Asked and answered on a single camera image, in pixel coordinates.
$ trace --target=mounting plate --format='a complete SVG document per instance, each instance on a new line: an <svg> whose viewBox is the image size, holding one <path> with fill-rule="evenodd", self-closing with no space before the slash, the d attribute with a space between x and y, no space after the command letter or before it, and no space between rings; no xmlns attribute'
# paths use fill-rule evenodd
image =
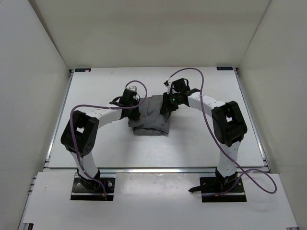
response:
<svg viewBox="0 0 307 230"><path fill-rule="evenodd" d="M103 177L99 179L106 189L106 200L112 201L114 198L114 187L115 187L115 178L113 177ZM105 195L103 194L102 189L97 191L89 191L83 187L81 179L75 177L71 189L71 200L97 200L105 201Z"/></svg>
<svg viewBox="0 0 307 230"><path fill-rule="evenodd" d="M221 192L217 187L208 187L206 188L206 184L214 184L217 181L216 177L201 177L201 201L203 203L208 202L246 202L246 196L244 191L244 186L242 183L242 179L239 180L238 184L230 190L225 195L219 196L205 196L207 194L219 193Z"/></svg>

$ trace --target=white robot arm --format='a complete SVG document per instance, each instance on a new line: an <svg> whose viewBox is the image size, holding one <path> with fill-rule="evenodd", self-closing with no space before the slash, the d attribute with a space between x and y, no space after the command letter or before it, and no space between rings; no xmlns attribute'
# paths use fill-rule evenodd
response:
<svg viewBox="0 0 307 230"><path fill-rule="evenodd" d="M199 92L193 93L188 97L189 107L201 111L201 96ZM221 107L225 105L225 102L218 101L207 95L202 96L202 102L205 108L206 115L212 117L212 110L216 107ZM241 142L237 141L233 143L230 147L226 144L221 144L223 150L229 154L229 156L236 161L238 148ZM234 162L231 162L221 151L220 151L220 160L217 166L217 171L221 174L222 177L226 178L236 173L236 165Z"/></svg>
<svg viewBox="0 0 307 230"><path fill-rule="evenodd" d="M220 151L220 160L215 170L216 178L221 184L221 190L225 190L237 179L236 164L238 148L247 132L247 126L238 104L234 101L229 103L218 101L207 95L200 95L200 90L190 89L187 79L179 79L174 82L166 81L167 92L163 94L163 105L161 114L178 109L178 105L185 104L188 107L202 111L213 121L214 134L221 143L225 153L233 160L230 161Z"/></svg>
<svg viewBox="0 0 307 230"><path fill-rule="evenodd" d="M75 159L78 167L77 172L81 182L89 191L96 191L99 187L99 184L93 180L93 178L99 180L100 173L92 156L92 149L95 144L98 129L106 124L121 120L125 117L128 117L129 119L139 119L140 113L138 107L136 107L138 103L137 88L129 87L125 88L121 97L115 98L110 102L109 106L106 106L107 108L114 108L116 105L119 107L118 109L97 109L89 113L83 113L78 110L73 112L73 130L76 137L78 152L80 153L80 160L78 159L72 140L70 121L66 125L61 136L61 143Z"/></svg>

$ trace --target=white wall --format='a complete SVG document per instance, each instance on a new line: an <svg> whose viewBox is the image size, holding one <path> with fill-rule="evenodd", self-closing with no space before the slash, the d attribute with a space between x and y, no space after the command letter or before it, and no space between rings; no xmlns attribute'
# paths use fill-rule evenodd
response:
<svg viewBox="0 0 307 230"><path fill-rule="evenodd" d="M70 69L238 66L269 0L30 0Z"/></svg>
<svg viewBox="0 0 307 230"><path fill-rule="evenodd" d="M307 1L274 0L243 61L248 95L273 172L307 229Z"/></svg>
<svg viewBox="0 0 307 230"><path fill-rule="evenodd" d="M69 71L27 0L0 3L0 229L17 229Z"/></svg>

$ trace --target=gray cloth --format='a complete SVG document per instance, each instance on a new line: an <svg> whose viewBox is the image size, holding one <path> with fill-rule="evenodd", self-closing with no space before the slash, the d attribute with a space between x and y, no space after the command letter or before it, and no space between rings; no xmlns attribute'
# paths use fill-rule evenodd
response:
<svg viewBox="0 0 307 230"><path fill-rule="evenodd" d="M160 114L163 95L149 97L139 106L141 117L138 121L129 119L128 125L132 127L135 135L161 136L169 131L170 114Z"/></svg>

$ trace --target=white platform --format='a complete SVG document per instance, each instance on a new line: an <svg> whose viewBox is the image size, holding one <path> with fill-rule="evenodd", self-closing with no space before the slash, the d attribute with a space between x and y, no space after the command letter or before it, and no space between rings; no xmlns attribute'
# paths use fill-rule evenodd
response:
<svg viewBox="0 0 307 230"><path fill-rule="evenodd" d="M76 72L59 124L51 153L50 168L75 168L73 157L60 143L60 136L69 120L70 110L77 104L106 105L121 96L130 80L140 80L149 96L163 94L168 77L181 67L163 68L92 68L91 72ZM263 166L263 160L243 101L234 71L217 71L216 67L199 68L205 76L204 93L221 101L238 102L248 132L238 152L242 166ZM179 73L174 79L187 78L191 88L200 88L201 77L194 70ZM144 96L142 86L138 86ZM81 111L93 109L81 108ZM205 126L200 111L181 105L172 113L168 137L134 136L128 120L108 124L98 130L93 156L98 167L216 167L219 150Z"/></svg>
<svg viewBox="0 0 307 230"><path fill-rule="evenodd" d="M269 195L243 177L247 202L202 203L198 174L116 175L114 201L71 201L74 172L40 172L24 223L33 230L286 230L297 227L278 174ZM252 175L273 189L263 174Z"/></svg>

